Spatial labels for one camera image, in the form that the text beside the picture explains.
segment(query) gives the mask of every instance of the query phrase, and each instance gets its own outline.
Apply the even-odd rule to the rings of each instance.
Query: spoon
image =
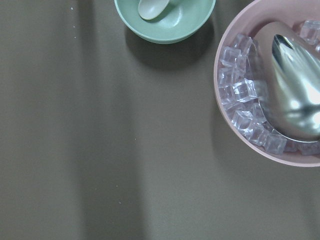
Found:
[[[251,66],[259,103],[268,122],[299,142],[320,140],[320,54],[282,22],[271,22],[254,37]]]
[[[140,0],[138,12],[141,18],[151,20],[159,16],[168,5],[169,0]]]

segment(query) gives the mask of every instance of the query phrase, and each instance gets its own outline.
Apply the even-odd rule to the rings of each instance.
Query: metal spoon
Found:
[[[151,20],[159,16],[168,5],[169,0],[140,0],[138,12],[141,18]]]
[[[266,119],[289,139],[320,140],[320,54],[281,22],[265,25],[254,38],[259,57],[249,60],[260,68],[253,78]]]

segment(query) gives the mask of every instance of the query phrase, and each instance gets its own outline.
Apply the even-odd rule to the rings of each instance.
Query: ice cube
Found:
[[[246,78],[232,85],[235,99],[239,102],[245,103],[257,98],[254,81]]]
[[[274,130],[274,127],[268,121],[265,121],[263,124],[264,129],[268,130],[270,133]]]
[[[297,142],[293,141],[291,139],[287,139],[286,140],[286,145],[284,147],[284,151],[285,152],[292,152],[292,153],[298,151]]]
[[[272,129],[271,133],[272,133],[272,134],[278,134],[278,135],[280,134],[280,133],[279,133],[277,130],[275,130],[275,129]]]
[[[233,47],[225,46],[222,49],[220,62],[225,67],[234,67],[237,62],[237,58],[241,55],[241,50]]]
[[[252,121],[252,114],[249,111],[237,110],[234,112],[231,123],[244,136],[249,135],[252,129],[249,128]]]
[[[320,21],[307,20],[303,23],[300,30],[300,37],[308,44],[315,45],[318,42],[320,33]]]
[[[223,106],[226,114],[228,115],[229,119],[232,119],[232,117],[235,114],[235,111],[237,110],[244,110],[244,104],[242,102],[236,101],[236,102],[230,102]]]
[[[318,53],[320,53],[320,43],[318,43],[314,48]]]
[[[281,155],[285,150],[286,143],[287,139],[284,136],[269,133],[266,136],[263,147],[267,153]]]
[[[235,102],[235,91],[231,85],[219,87],[219,94],[222,105]]]
[[[252,131],[247,137],[248,141],[257,146],[263,146],[266,142],[269,131],[266,130],[261,123],[255,121],[251,122],[249,129],[252,129]]]
[[[246,79],[249,79],[249,80],[254,80],[254,76],[253,76],[253,72],[252,72],[252,69],[251,69],[251,66],[250,66],[250,63],[249,63],[249,59],[246,58],[246,61],[245,61],[245,73],[244,73],[244,77]]]
[[[299,142],[297,148],[302,155],[320,154],[320,142]]]
[[[258,123],[264,123],[267,121],[265,118],[264,113],[262,112],[261,106],[258,102],[255,102],[252,104],[250,108],[250,112],[253,115],[253,118],[258,122]]]
[[[250,111],[250,112],[252,113],[251,108],[252,108],[252,106],[253,106],[253,104],[254,104],[255,102],[256,102],[255,99],[250,100],[250,101],[247,101],[247,102],[244,102],[244,103],[243,103],[244,109],[245,109],[246,111]]]
[[[218,70],[218,86],[224,88],[238,82],[239,71],[235,67],[221,67]]]
[[[247,56],[242,54],[238,56],[235,61],[235,67],[240,73],[242,73],[242,76],[243,76],[246,73]]]
[[[252,43],[253,43],[253,40],[251,37],[245,36],[243,34],[238,34],[233,41],[232,47],[236,49],[240,49],[241,53],[247,56]]]

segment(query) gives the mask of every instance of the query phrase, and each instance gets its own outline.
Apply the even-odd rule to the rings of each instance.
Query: white spoon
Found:
[[[151,20],[159,16],[168,5],[169,0],[140,0],[138,12],[141,18]]]

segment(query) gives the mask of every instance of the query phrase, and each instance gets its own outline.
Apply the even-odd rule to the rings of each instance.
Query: gray table surface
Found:
[[[0,239],[319,240],[320,169],[260,156],[215,101],[250,2],[158,45],[112,0],[0,1]]]

